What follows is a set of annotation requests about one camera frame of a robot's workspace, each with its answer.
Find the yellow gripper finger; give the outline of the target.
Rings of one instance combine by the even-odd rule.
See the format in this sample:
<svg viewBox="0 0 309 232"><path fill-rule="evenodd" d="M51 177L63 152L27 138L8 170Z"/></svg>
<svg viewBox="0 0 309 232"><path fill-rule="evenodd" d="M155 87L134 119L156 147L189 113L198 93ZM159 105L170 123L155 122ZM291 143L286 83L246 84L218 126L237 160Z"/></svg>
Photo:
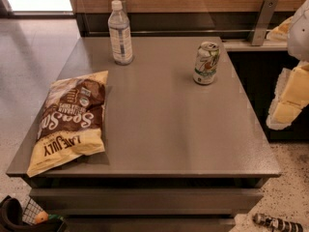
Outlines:
<svg viewBox="0 0 309 232"><path fill-rule="evenodd" d="M309 104L309 63L300 61L292 70L279 74L268 115L267 126L280 131L290 126Z"/></svg>
<svg viewBox="0 0 309 232"><path fill-rule="evenodd" d="M267 39L270 41L285 42L288 38L289 28L292 22L292 17L285 19L277 27L267 33Z"/></svg>

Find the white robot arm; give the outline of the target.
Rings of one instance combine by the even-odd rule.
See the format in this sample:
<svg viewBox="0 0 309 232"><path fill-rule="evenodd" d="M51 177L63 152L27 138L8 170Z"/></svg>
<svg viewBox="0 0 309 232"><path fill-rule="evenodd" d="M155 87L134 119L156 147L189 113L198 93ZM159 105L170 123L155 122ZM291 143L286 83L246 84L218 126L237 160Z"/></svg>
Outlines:
<svg viewBox="0 0 309 232"><path fill-rule="evenodd" d="M309 104L309 0L267 37L286 40L288 54L299 61L296 67L284 68L279 74L268 110L267 126L280 131L289 127Z"/></svg>

